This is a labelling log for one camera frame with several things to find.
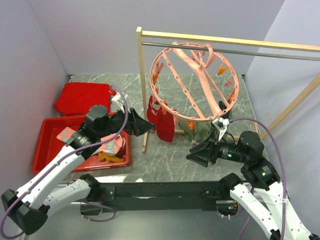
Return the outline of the mustard yellow sock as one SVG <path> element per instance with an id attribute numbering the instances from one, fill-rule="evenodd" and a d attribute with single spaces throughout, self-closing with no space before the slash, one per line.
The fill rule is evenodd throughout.
<path id="1" fill-rule="evenodd" d="M 116 155 L 109 155 L 103 151 L 98 153 L 98 159 L 100 162 L 112 163 L 122 163 L 124 159 L 117 157 Z"/>

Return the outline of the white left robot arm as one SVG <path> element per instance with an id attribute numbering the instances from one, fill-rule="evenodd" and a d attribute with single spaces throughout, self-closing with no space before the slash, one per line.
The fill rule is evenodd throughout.
<path id="1" fill-rule="evenodd" d="M 122 131 L 139 137 L 153 128 L 154 124 L 141 118 L 133 107 L 125 107 L 110 115 L 105 106 L 92 106 L 78 130 L 42 171 L 18 190 L 8 189 L 2 194 L 4 216 L 9 217 L 22 234 L 31 235 L 49 216 L 68 204 L 96 200 L 100 196 L 101 184 L 90 174 L 81 176 L 63 189 L 54 189 L 72 170 Z"/>

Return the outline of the pink patterned sock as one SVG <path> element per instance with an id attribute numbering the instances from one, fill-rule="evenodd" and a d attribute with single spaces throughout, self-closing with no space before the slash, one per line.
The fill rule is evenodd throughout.
<path id="1" fill-rule="evenodd" d="M 56 136 L 56 138 L 59 141 L 66 143 L 75 132 L 74 129 L 67 126 Z"/>
<path id="2" fill-rule="evenodd" d="M 103 143 L 98 150 L 96 150 L 92 155 L 97 155 L 99 153 L 104 153 L 110 156 L 115 156 L 118 154 L 126 144 L 125 138 L 120 134 L 111 141 Z"/>

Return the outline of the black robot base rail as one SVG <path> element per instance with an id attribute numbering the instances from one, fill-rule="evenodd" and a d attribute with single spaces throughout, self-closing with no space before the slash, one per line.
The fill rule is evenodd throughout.
<path id="1" fill-rule="evenodd" d="M 234 202 L 218 181 L 101 183 L 85 199 L 117 211 L 215 211 Z"/>

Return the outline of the olive green sock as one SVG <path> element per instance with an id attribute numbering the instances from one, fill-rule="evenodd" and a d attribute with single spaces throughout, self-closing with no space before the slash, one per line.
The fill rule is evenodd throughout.
<path id="1" fill-rule="evenodd" d="M 179 118 L 177 124 L 184 131 L 187 139 L 191 142 L 192 147 L 202 143 L 212 131 L 216 130 L 216 127 L 211 121 L 195 122 Z"/>

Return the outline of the dark red sock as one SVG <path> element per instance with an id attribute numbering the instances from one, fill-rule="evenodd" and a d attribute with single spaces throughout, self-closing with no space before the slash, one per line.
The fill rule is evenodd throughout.
<path id="1" fill-rule="evenodd" d="M 162 141 L 171 143 L 175 134 L 174 117 L 168 111 L 161 108 L 156 115 L 156 134 Z"/>
<path id="2" fill-rule="evenodd" d="M 153 130 L 157 130 L 157 113 L 158 110 L 161 108 L 160 103 L 154 99 L 153 95 L 150 96 L 149 102 L 148 102 L 148 108 L 147 108 L 147 119 L 148 121 L 154 125 Z"/>

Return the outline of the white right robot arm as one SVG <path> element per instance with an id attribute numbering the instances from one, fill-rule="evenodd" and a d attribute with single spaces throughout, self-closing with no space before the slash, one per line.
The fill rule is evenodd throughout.
<path id="1" fill-rule="evenodd" d="M 203 167 L 217 159 L 242 163 L 240 172 L 261 196 L 260 202 L 234 173 L 223 177 L 219 193 L 226 200 L 238 202 L 261 227 L 270 240 L 318 240 L 301 222 L 289 199 L 284 195 L 284 182 L 275 167 L 263 156 L 265 146 L 253 131 L 240 134 L 237 143 L 218 141 L 212 133 L 190 149 L 187 160 Z"/>

